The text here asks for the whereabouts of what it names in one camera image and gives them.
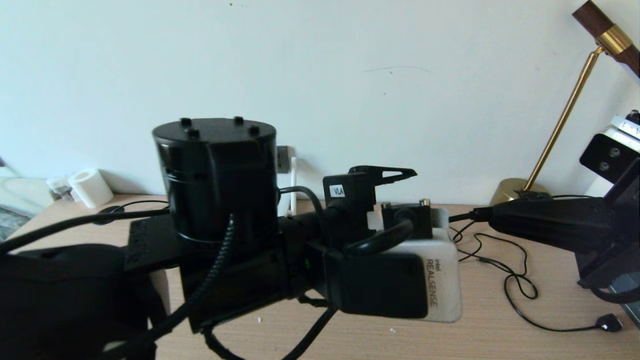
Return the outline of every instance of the white wall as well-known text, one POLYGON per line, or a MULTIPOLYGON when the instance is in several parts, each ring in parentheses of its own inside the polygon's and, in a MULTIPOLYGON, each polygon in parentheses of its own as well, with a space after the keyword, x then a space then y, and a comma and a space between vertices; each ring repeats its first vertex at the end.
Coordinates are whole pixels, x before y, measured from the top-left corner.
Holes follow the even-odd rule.
MULTIPOLYGON (((419 177, 379 200, 486 203, 529 175, 595 48, 581 3, 0 0, 0 156, 23 176, 99 167, 117 191, 160 193, 153 127, 243 115, 276 126, 317 192, 386 165, 419 177)), ((639 43, 638 1, 597 4, 639 43)), ((639 99, 601 56, 540 183, 583 192, 586 144, 639 99)))

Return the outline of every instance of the vla label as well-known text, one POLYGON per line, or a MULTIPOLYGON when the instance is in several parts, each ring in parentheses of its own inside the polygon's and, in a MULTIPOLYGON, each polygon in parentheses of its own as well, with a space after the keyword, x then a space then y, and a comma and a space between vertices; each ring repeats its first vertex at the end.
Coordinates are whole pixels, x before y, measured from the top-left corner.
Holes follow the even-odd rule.
POLYGON ((331 197, 344 197, 344 189, 342 188, 342 184, 329 185, 329 193, 331 194, 331 197))

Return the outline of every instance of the desk surface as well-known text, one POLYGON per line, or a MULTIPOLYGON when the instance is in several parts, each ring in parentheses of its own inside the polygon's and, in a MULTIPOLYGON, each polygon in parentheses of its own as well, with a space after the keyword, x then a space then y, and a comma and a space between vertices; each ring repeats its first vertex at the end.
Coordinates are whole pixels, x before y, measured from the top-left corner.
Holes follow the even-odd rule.
MULTIPOLYGON (((109 205, 134 200, 163 199, 158 196, 117 195, 109 205)), ((450 214, 469 211, 469 206, 447 206, 450 214)), ((158 204, 138 204, 128 211, 154 209, 158 204)), ((311 211, 307 202, 299 211, 311 211)), ((32 219, 17 234, 66 218, 89 215, 80 203, 55 202, 32 219)), ((83 225, 55 234, 24 249, 78 243, 126 245, 129 220, 98 227, 83 225)), ((500 235, 486 224, 474 225, 465 234, 462 249, 473 250, 471 234, 500 235)), ((356 316, 338 312, 304 359, 640 359, 640 332, 620 306, 598 300, 576 285, 578 271, 573 254, 531 241, 515 239, 529 251, 531 280, 540 297, 525 299, 515 282, 511 293, 520 309, 534 321, 556 328, 594 324, 604 314, 614 313, 625 324, 618 333, 599 330, 556 333, 525 323, 509 306, 502 282, 505 274, 478 261, 460 265, 463 316, 453 324, 356 316)), ((522 255, 501 241, 484 241, 481 253, 521 271, 522 255)), ((177 269, 167 271, 172 309, 183 303, 177 269)), ((323 312, 297 301, 281 301, 216 329, 225 346, 251 359, 281 359, 304 336, 323 312)), ((202 336, 194 335, 187 322, 158 342, 157 359, 214 359, 202 336)))

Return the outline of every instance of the toilet paper roll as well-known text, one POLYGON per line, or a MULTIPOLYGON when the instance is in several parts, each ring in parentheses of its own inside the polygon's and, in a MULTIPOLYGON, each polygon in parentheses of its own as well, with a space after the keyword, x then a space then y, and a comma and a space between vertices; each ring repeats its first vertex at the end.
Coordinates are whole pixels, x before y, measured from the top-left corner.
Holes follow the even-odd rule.
POLYGON ((88 208, 97 208, 113 198, 113 192, 96 168, 77 172, 68 181, 88 208))

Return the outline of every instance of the black clip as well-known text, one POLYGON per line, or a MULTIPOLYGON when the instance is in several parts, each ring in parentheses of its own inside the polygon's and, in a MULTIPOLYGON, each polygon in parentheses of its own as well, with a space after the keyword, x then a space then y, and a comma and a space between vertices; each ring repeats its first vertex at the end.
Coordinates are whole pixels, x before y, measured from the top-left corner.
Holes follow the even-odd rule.
POLYGON ((374 167, 370 165, 359 165, 356 167, 352 167, 349 169, 349 174, 355 174, 363 172, 369 175, 369 179, 371 180, 371 184, 373 186, 391 184, 396 181, 405 180, 412 176, 417 176, 418 174, 414 169, 411 168, 399 168, 399 167, 374 167), (392 175, 383 177, 382 173, 385 171, 391 172, 399 172, 399 175, 392 175))

